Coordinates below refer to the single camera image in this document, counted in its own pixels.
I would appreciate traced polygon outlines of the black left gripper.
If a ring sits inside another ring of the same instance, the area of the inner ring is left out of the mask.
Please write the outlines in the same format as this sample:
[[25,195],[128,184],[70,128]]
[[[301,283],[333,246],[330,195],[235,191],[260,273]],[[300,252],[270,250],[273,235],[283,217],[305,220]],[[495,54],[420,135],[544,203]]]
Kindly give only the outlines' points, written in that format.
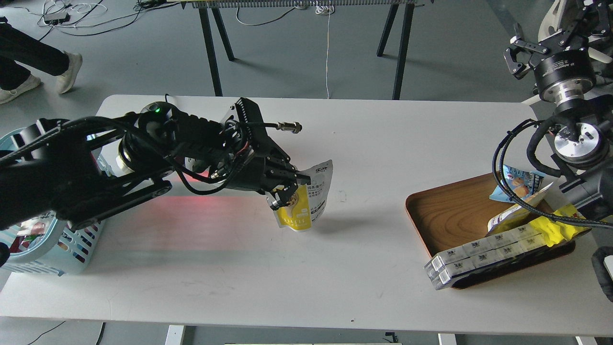
[[292,133],[294,124],[265,122],[254,101],[239,98],[221,125],[228,153],[211,164],[211,177],[224,178],[230,189],[268,192],[272,210],[295,205],[298,185],[310,185],[311,177],[294,170],[289,155],[267,133],[269,128]]

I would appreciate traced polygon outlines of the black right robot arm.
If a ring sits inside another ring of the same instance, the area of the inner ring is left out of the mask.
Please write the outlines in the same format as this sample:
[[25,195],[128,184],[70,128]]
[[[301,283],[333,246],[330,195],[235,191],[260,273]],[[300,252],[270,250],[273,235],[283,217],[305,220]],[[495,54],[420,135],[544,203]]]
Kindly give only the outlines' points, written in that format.
[[554,31],[538,42],[526,41],[519,24],[514,25],[510,45],[503,53],[516,79],[534,73],[536,96],[556,105],[546,120],[525,120],[497,146],[493,174],[503,170],[504,155],[512,140],[524,129],[535,127],[526,155],[539,172],[564,177],[559,189],[580,218],[545,213],[531,206],[503,179],[497,184],[512,202],[551,221],[587,229],[611,230],[612,216],[612,96],[587,100],[596,86],[594,60],[609,64],[612,57],[590,47],[612,43],[610,0],[556,0],[549,16]]

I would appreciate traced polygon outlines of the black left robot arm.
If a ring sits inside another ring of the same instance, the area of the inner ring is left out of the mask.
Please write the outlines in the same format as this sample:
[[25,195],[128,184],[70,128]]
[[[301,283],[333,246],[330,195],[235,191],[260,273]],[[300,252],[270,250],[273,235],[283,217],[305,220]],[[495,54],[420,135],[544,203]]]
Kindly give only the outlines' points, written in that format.
[[53,211],[75,229],[110,218],[171,190],[177,173],[196,195],[229,188],[289,206],[311,177],[267,129],[298,133],[299,123],[266,123],[239,98],[221,122],[158,101],[118,118],[39,119],[1,151],[1,229]]

